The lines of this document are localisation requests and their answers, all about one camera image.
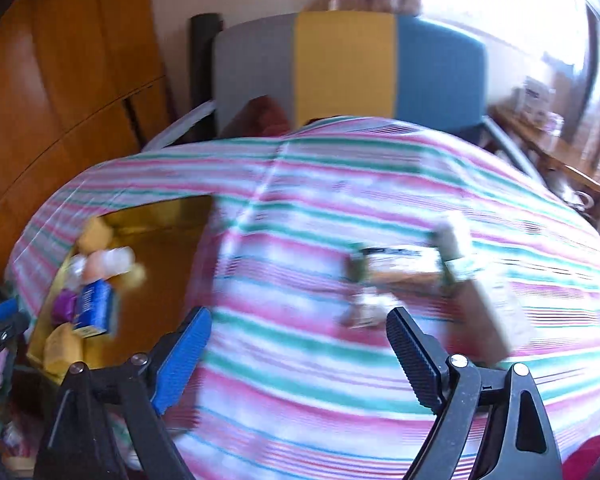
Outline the striped tablecloth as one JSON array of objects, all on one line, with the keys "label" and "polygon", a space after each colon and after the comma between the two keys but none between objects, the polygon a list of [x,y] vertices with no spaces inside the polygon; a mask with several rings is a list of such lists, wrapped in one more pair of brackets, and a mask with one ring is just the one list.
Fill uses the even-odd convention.
[{"label": "striped tablecloth", "polygon": [[432,415],[383,330],[343,325],[362,246],[428,246],[464,214],[476,254],[527,315],[515,353],[562,456],[600,434],[600,236],[542,184],[448,134],[380,118],[188,144],[104,162],[31,218],[7,276],[39,314],[89,218],[185,196],[215,200],[181,308],[213,332],[168,421],[199,479],[397,479]]}]

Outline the dark red cushion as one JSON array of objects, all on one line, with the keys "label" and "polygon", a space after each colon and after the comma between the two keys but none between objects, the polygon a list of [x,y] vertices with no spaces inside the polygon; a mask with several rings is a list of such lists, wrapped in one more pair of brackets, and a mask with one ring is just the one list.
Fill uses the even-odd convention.
[{"label": "dark red cushion", "polygon": [[291,123],[284,110],[269,96],[250,100],[223,128],[220,137],[269,138],[282,136],[291,130]]}]

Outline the yellow cake snack packet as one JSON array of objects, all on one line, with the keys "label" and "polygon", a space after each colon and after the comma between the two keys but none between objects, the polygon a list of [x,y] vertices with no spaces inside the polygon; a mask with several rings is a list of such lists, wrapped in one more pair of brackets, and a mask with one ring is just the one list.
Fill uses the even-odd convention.
[{"label": "yellow cake snack packet", "polygon": [[82,232],[76,240],[76,248],[83,255],[104,250],[108,247],[114,230],[100,217],[92,217],[85,222]]}]

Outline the white long snack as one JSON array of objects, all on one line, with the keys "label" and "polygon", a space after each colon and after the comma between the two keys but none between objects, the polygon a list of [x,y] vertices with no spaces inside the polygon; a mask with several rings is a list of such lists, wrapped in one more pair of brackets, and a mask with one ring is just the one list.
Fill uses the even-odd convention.
[{"label": "white long snack", "polygon": [[471,257],[474,254],[468,220],[458,211],[452,211],[438,222],[434,230],[434,241],[443,262]]}]

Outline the cream medicine box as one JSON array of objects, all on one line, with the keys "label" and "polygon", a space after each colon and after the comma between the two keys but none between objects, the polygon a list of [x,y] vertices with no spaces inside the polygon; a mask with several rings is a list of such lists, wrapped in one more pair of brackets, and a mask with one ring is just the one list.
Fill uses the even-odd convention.
[{"label": "cream medicine box", "polygon": [[517,310],[501,275],[469,258],[449,260],[445,266],[479,360],[489,365],[505,360],[516,346]]}]

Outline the wooden side desk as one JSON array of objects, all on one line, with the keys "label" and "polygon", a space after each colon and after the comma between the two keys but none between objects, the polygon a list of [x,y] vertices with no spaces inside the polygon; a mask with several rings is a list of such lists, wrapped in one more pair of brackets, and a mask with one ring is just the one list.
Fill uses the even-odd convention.
[{"label": "wooden side desk", "polygon": [[521,140],[522,146],[538,156],[542,168],[562,170],[570,179],[584,185],[590,191],[600,194],[600,177],[592,164],[581,152],[560,136],[552,136],[528,122],[519,119],[513,112],[502,106],[490,109],[490,117],[512,139]]}]

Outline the purple snack packet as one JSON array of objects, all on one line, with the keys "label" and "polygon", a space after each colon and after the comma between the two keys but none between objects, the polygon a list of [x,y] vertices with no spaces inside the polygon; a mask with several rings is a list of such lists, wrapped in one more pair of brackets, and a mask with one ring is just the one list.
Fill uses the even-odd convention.
[{"label": "purple snack packet", "polygon": [[78,298],[79,294],[75,290],[63,288],[58,292],[53,301],[52,314],[50,315],[53,326],[73,323]]},{"label": "purple snack packet", "polygon": [[388,314],[393,309],[400,307],[402,307],[402,302],[393,294],[361,292],[353,296],[341,323],[344,327],[352,328],[352,330],[384,327]]}]

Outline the gold metal tin box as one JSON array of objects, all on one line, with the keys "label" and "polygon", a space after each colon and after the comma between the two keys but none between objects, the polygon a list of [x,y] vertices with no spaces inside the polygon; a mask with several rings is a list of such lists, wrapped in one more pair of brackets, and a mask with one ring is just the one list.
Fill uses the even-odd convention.
[{"label": "gold metal tin box", "polygon": [[110,280],[117,299],[112,332],[84,341],[83,361],[89,367],[119,365],[178,327],[187,312],[189,277],[212,209],[213,197],[201,195],[102,216],[114,231],[109,246],[128,246],[135,263],[130,272]]}]

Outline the white box on desk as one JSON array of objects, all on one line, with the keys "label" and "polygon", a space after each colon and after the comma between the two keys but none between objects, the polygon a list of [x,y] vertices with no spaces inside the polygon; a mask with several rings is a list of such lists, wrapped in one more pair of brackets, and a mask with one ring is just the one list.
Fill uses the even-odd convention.
[{"label": "white box on desk", "polygon": [[527,77],[518,92],[516,111],[529,124],[542,126],[552,111],[554,97],[553,87]]}]

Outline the blue snack packet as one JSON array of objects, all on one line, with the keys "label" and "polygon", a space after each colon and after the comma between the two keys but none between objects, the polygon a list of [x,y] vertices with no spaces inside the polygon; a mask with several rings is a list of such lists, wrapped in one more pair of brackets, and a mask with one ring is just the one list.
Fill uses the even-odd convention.
[{"label": "blue snack packet", "polygon": [[81,338],[108,334],[116,304],[116,292],[107,281],[85,285],[76,300],[73,331]]}]

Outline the wooden wardrobe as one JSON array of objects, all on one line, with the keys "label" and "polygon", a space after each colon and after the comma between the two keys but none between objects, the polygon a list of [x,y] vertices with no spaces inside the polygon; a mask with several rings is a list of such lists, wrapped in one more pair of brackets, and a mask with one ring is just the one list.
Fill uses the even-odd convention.
[{"label": "wooden wardrobe", "polygon": [[0,283],[53,192],[173,118],[151,0],[12,0],[0,18]]}]

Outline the granola bar green wrapper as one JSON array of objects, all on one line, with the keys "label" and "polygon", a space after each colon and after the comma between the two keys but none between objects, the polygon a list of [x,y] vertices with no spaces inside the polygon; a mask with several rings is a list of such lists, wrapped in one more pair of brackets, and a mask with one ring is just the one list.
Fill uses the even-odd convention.
[{"label": "granola bar green wrapper", "polygon": [[371,285],[434,283],[442,275],[436,248],[416,245],[361,247],[348,263],[352,281]]}]

